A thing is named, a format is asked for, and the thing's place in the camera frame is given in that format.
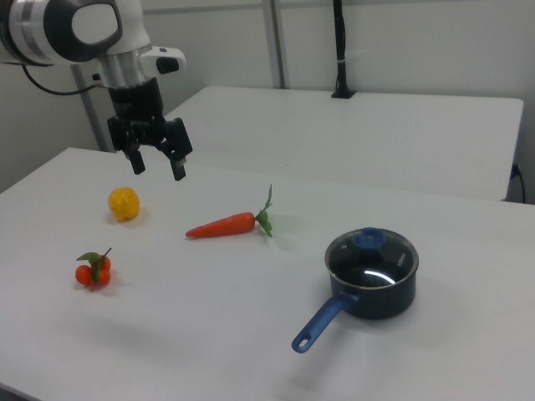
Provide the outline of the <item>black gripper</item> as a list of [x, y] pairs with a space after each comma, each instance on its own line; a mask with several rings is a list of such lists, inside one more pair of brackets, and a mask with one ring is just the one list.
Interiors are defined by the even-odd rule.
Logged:
[[170, 161], [175, 181], [186, 177], [192, 145], [180, 118], [166, 119], [156, 79], [131, 88], [110, 89], [115, 115], [107, 120], [114, 148], [125, 154], [136, 175], [145, 171], [140, 147], [152, 146]]

